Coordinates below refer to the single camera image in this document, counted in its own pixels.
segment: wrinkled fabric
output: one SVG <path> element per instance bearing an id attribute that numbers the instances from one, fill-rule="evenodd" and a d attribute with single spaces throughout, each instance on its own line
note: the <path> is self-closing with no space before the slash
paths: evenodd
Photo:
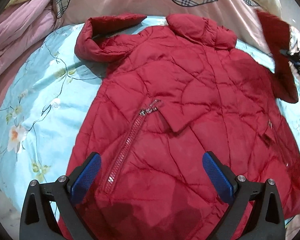
<path id="1" fill-rule="evenodd" d="M 84 23 L 89 17 L 127 12 L 157 16 L 194 14 L 213 19 L 233 30 L 238 39 L 269 53 L 254 11 L 258 4 L 253 0 L 53 0 L 53 4 L 59 27 Z"/>
<path id="2" fill-rule="evenodd" d="M 66 173 L 101 84 L 101 64 L 95 67 L 74 55 L 82 27 L 65 26 L 48 35 L 18 70 L 0 108 L 0 189 L 20 212 L 29 181 L 54 182 Z M 51 207 L 58 219 L 56 204 Z"/>
<path id="3" fill-rule="evenodd" d="M 286 239 L 293 240 L 296 234 L 300 231 L 300 214 L 295 216 L 290 220 L 289 224 L 286 226 Z"/>
<path id="4" fill-rule="evenodd" d="M 51 0 L 30 0 L 0 15 L 0 75 L 55 26 Z"/>
<path id="5" fill-rule="evenodd" d="M 269 70 L 235 49 L 232 31 L 194 15 L 102 37 L 144 17 L 90 18 L 75 46 L 79 58 L 110 63 L 67 170 L 101 154 L 101 171 L 77 206 L 93 233 L 100 240 L 206 239 L 228 207 L 203 170 L 206 151 L 250 181 L 273 178 L 285 218 L 300 213 L 300 153 Z"/>

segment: quilted stitching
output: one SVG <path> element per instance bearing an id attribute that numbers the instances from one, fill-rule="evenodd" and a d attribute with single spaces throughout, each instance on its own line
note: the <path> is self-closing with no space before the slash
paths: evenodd
<path id="1" fill-rule="evenodd" d="M 210 20 L 167 21 L 103 43 L 104 51 L 118 42 L 126 52 L 99 89 L 71 156 L 67 173 L 91 151 L 104 165 L 79 213 L 99 239 L 205 239 L 227 208 L 201 165 L 208 150 L 249 180 L 274 178 L 285 214 L 298 212 L 300 154 L 265 68 L 234 49 L 233 32 Z M 146 117 L 107 195 L 104 184 L 132 121 L 154 98 L 163 105 Z M 250 211 L 249 204 L 234 238 Z"/>

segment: red puffer jacket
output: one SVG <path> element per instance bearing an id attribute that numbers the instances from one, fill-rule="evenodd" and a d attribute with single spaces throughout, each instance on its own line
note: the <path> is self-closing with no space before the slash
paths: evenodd
<path id="1" fill-rule="evenodd" d="M 111 62 L 67 171 L 101 154 L 101 172 L 77 207 L 98 239 L 206 239 L 227 209 L 202 167 L 206 151 L 250 181 L 274 179 L 285 218 L 299 213 L 300 153 L 270 71 L 235 49 L 232 31 L 193 15 L 92 40 L 144 18 L 90 18 L 75 47 L 80 58 Z"/>

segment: light blue bedsheet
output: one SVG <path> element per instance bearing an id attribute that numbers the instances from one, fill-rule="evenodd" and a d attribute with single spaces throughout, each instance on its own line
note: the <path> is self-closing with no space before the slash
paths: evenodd
<path id="1" fill-rule="evenodd" d="M 164 17 L 148 17 L 122 33 L 164 24 Z M 0 188 L 18 210 L 31 180 L 53 182 L 66 173 L 75 138 L 101 85 L 106 66 L 74 54 L 82 27 L 70 25 L 51 33 L 20 68 L 0 109 Z M 268 55 L 241 41 L 237 48 L 274 69 Z M 277 103 L 300 149 L 300 102 Z M 55 205 L 53 209 L 58 217 Z"/>

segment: diagonal zipper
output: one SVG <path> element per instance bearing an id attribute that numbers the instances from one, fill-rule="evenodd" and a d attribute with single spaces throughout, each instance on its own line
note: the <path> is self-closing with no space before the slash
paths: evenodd
<path id="1" fill-rule="evenodd" d="M 146 116 L 152 112 L 155 112 L 158 110 L 157 108 L 157 103 L 161 103 L 161 100 L 155 100 L 151 103 L 151 105 L 147 108 L 147 109 L 141 109 L 139 112 L 138 117 L 136 118 L 136 120 L 134 121 L 129 133 L 128 133 L 128 138 L 125 141 L 115 163 L 114 166 L 111 170 L 111 173 L 108 177 L 108 180 L 106 182 L 106 186 L 105 186 L 105 193 L 108 194 L 110 192 L 110 190 L 112 189 L 112 186 L 114 184 L 114 180 L 117 176 L 117 173 L 123 163 L 123 160 L 125 158 L 125 156 L 127 155 L 127 153 L 129 152 L 131 145 L 133 144 L 134 139 L 136 138 Z"/>

